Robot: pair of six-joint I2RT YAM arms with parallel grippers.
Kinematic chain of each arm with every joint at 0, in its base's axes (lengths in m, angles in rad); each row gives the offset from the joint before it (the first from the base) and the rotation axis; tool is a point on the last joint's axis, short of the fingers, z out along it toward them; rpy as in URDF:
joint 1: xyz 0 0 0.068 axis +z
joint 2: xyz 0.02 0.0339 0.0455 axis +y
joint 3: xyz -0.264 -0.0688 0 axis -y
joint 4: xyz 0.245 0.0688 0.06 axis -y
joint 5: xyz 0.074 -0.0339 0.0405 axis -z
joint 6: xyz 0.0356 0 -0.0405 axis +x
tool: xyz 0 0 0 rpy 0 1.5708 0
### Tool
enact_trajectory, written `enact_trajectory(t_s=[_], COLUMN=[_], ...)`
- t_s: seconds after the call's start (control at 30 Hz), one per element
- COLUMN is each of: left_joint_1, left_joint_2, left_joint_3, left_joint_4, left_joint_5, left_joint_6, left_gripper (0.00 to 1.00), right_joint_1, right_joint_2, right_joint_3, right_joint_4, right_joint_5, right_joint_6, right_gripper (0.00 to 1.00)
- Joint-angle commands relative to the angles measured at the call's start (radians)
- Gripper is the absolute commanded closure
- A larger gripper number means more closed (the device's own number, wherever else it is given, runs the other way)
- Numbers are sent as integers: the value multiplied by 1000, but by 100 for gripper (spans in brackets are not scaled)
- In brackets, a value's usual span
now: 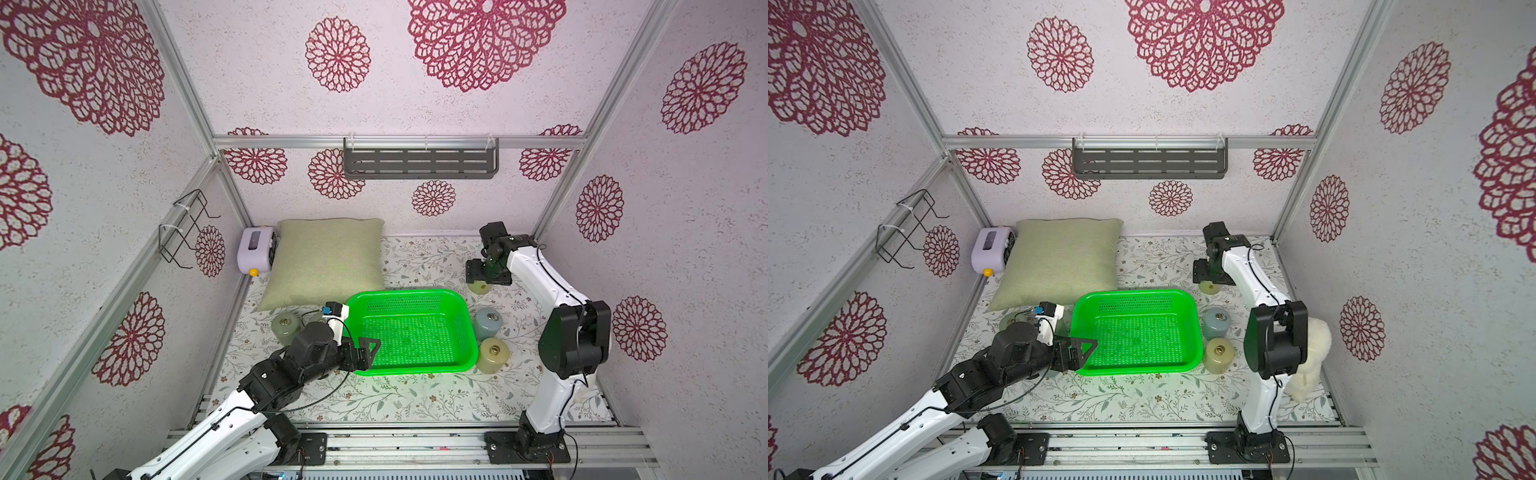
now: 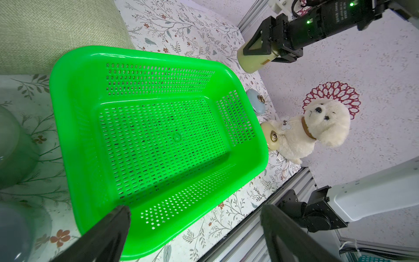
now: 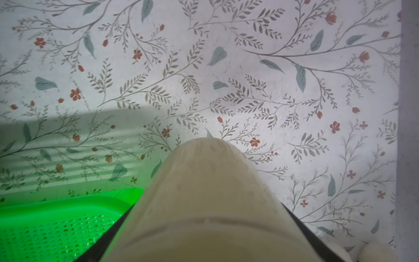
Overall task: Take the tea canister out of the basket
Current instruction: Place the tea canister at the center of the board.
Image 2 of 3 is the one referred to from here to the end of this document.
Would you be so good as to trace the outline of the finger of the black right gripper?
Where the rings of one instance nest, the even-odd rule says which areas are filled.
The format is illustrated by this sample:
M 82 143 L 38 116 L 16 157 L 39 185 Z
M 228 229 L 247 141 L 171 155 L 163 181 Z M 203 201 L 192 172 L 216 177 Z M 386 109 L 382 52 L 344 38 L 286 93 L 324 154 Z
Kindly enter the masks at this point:
M 268 17 L 256 30 L 251 40 L 244 45 L 243 54 L 245 56 L 271 55 L 278 56 L 276 49 L 276 37 L 274 29 L 277 26 L 277 20 L 274 17 Z

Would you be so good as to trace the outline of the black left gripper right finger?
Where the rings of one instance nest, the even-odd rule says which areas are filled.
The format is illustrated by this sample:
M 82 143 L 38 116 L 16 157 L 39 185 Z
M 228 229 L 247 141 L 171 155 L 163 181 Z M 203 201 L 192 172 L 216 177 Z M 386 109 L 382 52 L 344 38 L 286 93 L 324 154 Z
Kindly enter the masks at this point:
M 273 262 L 339 262 L 282 210 L 274 205 L 261 209 L 261 225 Z

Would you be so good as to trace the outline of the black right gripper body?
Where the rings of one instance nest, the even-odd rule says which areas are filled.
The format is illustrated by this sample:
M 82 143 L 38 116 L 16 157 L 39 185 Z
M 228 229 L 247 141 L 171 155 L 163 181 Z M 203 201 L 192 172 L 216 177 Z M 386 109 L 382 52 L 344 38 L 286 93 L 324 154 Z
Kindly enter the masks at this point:
M 270 18 L 273 62 L 293 63 L 303 56 L 303 48 L 347 29 L 362 31 L 375 19 L 374 1 L 326 1 L 304 16 L 289 21 L 284 14 Z

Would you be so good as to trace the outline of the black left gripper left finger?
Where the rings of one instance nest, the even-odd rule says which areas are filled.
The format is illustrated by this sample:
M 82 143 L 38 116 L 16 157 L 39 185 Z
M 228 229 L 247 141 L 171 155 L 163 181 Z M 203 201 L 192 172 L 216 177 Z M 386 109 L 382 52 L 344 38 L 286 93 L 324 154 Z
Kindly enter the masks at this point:
M 120 205 L 102 218 L 54 262 L 118 262 L 131 225 L 131 210 Z

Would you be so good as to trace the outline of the beige tea canister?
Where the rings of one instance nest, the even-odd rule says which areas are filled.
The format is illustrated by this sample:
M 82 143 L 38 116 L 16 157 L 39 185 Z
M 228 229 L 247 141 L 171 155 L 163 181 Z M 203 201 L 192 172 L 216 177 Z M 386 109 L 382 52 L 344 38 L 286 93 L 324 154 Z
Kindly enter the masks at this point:
M 249 73 L 255 73 L 265 64 L 273 61 L 279 56 L 279 51 L 273 49 L 269 55 L 244 55 L 244 47 L 241 47 L 237 52 L 237 59 L 241 68 Z
M 278 150 L 278 143 L 277 143 L 278 136 L 277 136 L 274 126 L 271 125 L 269 122 L 263 122 L 260 126 L 263 130 L 268 149 L 270 151 Z

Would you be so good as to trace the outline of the blue-grey tea canister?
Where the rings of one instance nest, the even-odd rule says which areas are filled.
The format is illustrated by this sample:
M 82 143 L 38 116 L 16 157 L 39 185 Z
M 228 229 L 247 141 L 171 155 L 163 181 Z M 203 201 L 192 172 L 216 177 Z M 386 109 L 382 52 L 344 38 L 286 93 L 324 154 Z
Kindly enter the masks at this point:
M 249 89 L 246 94 L 254 112 L 257 115 L 263 115 L 266 111 L 265 98 L 254 89 Z
M 49 241 L 52 220 L 28 202 L 1 202 L 1 261 L 35 262 Z

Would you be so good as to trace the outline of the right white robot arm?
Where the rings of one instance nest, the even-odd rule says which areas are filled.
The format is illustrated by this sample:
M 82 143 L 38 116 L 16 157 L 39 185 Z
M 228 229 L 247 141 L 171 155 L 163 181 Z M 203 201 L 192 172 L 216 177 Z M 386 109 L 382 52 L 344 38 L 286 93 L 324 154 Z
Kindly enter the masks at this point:
M 266 18 L 237 54 L 247 73 L 270 62 L 296 62 L 304 47 L 353 27 L 363 31 L 388 9 L 414 26 L 419 24 L 418 1 L 269 1 L 268 5 L 277 16 Z M 316 142 L 330 147 L 343 144 L 359 105 L 358 93 L 349 86 L 320 85 L 307 95 L 302 115 L 261 124 L 267 147 L 300 164 Z M 419 160 L 414 158 L 350 183 L 320 188 L 307 202 L 289 191 L 278 207 L 315 233 L 418 203 Z

